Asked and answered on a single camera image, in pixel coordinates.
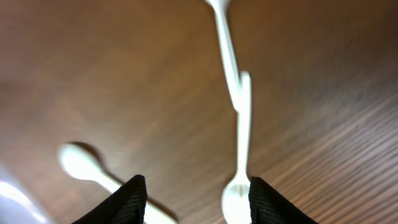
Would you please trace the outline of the white plastic spoon thick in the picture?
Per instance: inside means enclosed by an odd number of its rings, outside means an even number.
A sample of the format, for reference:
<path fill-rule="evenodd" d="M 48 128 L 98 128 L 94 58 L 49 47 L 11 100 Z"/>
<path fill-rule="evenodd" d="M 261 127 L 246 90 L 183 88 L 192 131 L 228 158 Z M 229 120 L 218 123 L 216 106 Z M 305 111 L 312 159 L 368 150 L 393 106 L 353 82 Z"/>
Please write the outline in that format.
<path fill-rule="evenodd" d="M 100 160 L 89 150 L 77 144 L 66 143 L 60 146 L 58 161 L 62 169 L 71 177 L 98 183 L 110 193 L 115 193 L 122 183 L 106 173 Z M 163 209 L 146 201 L 144 221 L 146 223 L 177 223 Z"/>

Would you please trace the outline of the white plastic spoon thin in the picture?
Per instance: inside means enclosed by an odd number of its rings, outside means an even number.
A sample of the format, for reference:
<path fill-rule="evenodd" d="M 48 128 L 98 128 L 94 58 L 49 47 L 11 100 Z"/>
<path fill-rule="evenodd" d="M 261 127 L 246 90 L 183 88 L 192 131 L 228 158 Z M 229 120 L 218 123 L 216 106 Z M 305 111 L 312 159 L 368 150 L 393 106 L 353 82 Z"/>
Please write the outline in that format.
<path fill-rule="evenodd" d="M 252 86 L 248 72 L 241 73 L 240 107 L 237 119 L 237 168 L 221 195 L 221 210 L 228 224 L 251 223 L 250 180 L 247 175 L 251 135 Z"/>

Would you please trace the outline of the clear plastic container right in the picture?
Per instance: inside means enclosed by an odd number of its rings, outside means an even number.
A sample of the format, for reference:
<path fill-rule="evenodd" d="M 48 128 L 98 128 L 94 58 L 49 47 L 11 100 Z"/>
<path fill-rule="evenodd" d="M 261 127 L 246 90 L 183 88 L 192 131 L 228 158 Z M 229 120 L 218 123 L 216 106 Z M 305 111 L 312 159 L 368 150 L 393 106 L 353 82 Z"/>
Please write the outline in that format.
<path fill-rule="evenodd" d="M 1 163 L 1 224 L 51 224 L 56 221 Z"/>

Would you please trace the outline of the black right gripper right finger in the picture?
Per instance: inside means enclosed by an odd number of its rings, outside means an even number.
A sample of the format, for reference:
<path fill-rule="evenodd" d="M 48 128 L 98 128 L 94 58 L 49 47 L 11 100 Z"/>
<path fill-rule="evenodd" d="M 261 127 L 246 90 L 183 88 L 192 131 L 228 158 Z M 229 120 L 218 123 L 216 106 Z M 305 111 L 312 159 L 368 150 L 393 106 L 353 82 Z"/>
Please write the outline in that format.
<path fill-rule="evenodd" d="M 317 224 L 260 177 L 249 188 L 252 224 Z"/>

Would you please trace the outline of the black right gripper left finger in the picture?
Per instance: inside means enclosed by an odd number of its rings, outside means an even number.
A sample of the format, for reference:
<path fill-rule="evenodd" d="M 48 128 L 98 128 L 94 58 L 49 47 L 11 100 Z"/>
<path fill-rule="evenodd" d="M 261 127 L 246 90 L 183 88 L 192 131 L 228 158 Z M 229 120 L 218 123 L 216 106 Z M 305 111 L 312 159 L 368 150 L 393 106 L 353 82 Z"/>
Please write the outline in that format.
<path fill-rule="evenodd" d="M 73 224 L 143 224 L 146 201 L 145 177 L 135 175 Z"/>

